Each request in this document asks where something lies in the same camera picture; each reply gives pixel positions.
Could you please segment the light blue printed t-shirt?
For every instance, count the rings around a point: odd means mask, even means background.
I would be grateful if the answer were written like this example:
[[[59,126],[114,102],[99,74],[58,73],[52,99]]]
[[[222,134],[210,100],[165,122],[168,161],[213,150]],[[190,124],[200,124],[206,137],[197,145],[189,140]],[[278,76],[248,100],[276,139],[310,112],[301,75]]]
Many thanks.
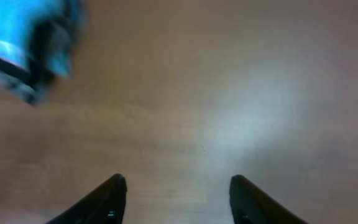
[[[71,73],[70,51],[85,20],[85,2],[79,0],[0,0],[0,58],[29,69],[30,42],[35,28],[52,24],[47,46],[46,68],[62,77]]]

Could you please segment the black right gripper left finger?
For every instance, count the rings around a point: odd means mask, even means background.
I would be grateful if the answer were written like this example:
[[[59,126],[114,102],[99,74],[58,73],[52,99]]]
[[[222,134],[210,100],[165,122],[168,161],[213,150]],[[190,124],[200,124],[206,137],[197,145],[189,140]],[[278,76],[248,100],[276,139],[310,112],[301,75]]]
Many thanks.
[[[126,193],[125,177],[114,174],[47,224],[122,224]]]

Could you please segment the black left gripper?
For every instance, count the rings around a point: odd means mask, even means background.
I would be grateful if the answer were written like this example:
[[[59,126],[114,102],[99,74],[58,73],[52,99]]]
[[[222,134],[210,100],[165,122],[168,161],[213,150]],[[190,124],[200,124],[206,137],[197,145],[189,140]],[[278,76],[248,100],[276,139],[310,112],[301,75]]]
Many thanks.
[[[0,41],[0,85],[34,105],[57,77],[70,76],[72,49],[73,24],[67,19],[37,23],[20,47]]]

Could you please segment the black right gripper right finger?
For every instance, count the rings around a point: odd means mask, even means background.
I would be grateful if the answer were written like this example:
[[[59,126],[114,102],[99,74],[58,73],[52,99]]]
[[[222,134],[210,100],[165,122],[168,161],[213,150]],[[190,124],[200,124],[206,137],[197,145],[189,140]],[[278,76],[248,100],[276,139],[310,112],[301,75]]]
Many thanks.
[[[306,224],[243,175],[231,177],[229,203],[235,224]]]

